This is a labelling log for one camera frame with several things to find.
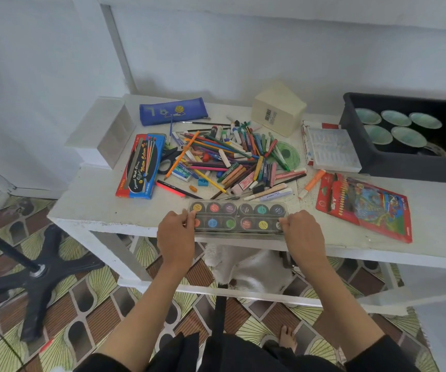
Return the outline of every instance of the table top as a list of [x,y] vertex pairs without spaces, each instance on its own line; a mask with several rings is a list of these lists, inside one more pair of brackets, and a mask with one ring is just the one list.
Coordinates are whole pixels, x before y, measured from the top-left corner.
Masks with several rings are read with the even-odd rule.
[[[73,221],[92,231],[154,237],[158,224],[164,215],[170,210],[180,212],[183,208],[188,207],[190,199],[181,198],[158,187],[154,188],[151,200],[120,198],[115,196],[115,192],[127,164],[135,135],[140,133],[169,133],[169,124],[153,127],[142,126],[139,118],[139,104],[170,102],[174,99],[137,95],[125,95],[123,99],[133,121],[137,123],[137,127],[115,168],[110,170],[81,167],[69,189],[49,213],[49,218]],[[215,123],[227,123],[227,114],[239,120],[249,120],[251,114],[250,107],[206,103],[206,108],[211,121]],[[304,119],[338,123],[340,118],[305,114]],[[196,129],[199,126],[201,128],[205,127],[205,125],[175,123],[173,124],[173,130],[183,131]],[[266,128],[261,128],[259,132],[267,133],[268,131]],[[279,136],[277,133],[275,135],[278,140],[288,142],[297,149],[305,166],[301,132],[298,130],[289,138]],[[305,199],[299,200],[297,190],[299,189],[300,192],[314,176],[314,173],[315,170],[308,167],[306,177],[297,182],[289,183],[289,187],[294,190],[294,195],[283,197],[280,202],[285,202],[290,213],[305,209],[314,215],[323,230],[328,254],[446,267],[446,183],[384,177],[365,178],[366,181],[374,185],[407,196],[411,210],[413,243],[405,244],[316,210],[319,184],[313,188]],[[189,184],[197,186],[195,180],[185,183],[173,176],[168,178],[167,182],[184,189],[188,188]],[[197,194],[207,199],[217,192],[212,186],[198,188]],[[207,237],[201,237],[199,240],[218,244],[286,250],[283,240],[276,241],[263,238],[215,239]]]

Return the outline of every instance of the black cable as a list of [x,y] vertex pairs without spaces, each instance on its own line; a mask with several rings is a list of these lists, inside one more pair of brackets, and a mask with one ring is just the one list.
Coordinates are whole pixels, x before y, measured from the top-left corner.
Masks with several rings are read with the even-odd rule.
[[11,347],[9,342],[6,340],[6,338],[3,337],[3,335],[1,333],[0,333],[0,337],[3,340],[3,342],[6,344],[6,346],[8,346],[9,349],[13,352],[13,354],[15,354],[15,356],[18,358],[18,361],[21,363],[21,368],[23,369],[23,371],[27,372],[27,369],[25,368],[25,363],[23,363],[23,360],[21,359],[20,355],[18,355],[18,353],[15,351],[15,349],[13,347]]

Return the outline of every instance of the person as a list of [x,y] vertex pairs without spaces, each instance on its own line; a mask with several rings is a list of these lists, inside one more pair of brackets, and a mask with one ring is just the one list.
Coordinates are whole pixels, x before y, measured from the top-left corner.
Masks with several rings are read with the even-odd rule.
[[[198,334],[178,334],[151,359],[173,294],[194,256],[195,212],[177,215],[170,211],[159,224],[158,247],[163,264],[149,288],[127,317],[108,336],[96,353],[75,369],[87,371],[195,371],[199,356]],[[308,212],[279,219],[287,248],[307,281],[318,294],[344,351],[348,372],[417,372],[399,346],[373,321],[328,263],[325,239],[319,224]],[[295,356],[293,329],[282,328],[280,343],[263,348],[235,335],[213,335],[206,341],[199,371],[256,370],[260,372],[335,372],[341,369],[318,356]]]

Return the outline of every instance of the black plastic container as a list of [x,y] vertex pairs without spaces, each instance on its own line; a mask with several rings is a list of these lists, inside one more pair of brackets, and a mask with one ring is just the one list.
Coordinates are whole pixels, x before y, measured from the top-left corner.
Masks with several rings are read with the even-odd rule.
[[446,151],[446,100],[346,93],[344,101],[345,108],[340,125],[349,133],[363,167],[362,173],[398,179],[446,182],[446,157],[382,152],[370,141],[356,113],[356,108],[368,108],[378,113],[394,110],[406,115],[412,112],[430,114],[442,122],[442,127],[436,135],[425,137]]

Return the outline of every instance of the scissors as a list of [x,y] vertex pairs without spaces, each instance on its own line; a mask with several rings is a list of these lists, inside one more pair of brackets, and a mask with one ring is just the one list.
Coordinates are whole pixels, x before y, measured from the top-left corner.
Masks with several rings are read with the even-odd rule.
[[[163,150],[163,155],[161,156],[161,161],[159,162],[158,174],[166,175],[170,170],[171,166],[175,164],[177,157],[182,153],[177,147],[172,149]],[[165,165],[166,169],[161,169],[161,165],[165,162],[170,162],[168,166]]]

